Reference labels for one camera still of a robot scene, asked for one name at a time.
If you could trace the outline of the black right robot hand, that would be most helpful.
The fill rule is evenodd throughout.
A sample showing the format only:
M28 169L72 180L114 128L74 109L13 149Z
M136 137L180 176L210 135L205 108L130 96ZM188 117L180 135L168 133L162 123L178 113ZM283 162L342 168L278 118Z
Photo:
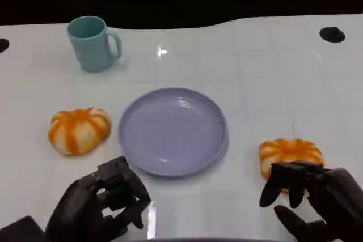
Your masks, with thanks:
M273 204L283 189L288 190L290 206L277 205L274 211L298 241L362 241L362 188L346 169L305 161L273 163L260 207ZM322 220L308 223L293 212L305 193Z

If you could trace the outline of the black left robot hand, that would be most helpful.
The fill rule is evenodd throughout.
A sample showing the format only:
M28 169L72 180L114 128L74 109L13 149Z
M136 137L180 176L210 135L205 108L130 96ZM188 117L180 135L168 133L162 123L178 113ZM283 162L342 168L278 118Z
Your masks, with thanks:
M112 241L130 224L143 228L141 214L150 202L141 179L119 156L66 189L45 234L50 241Z

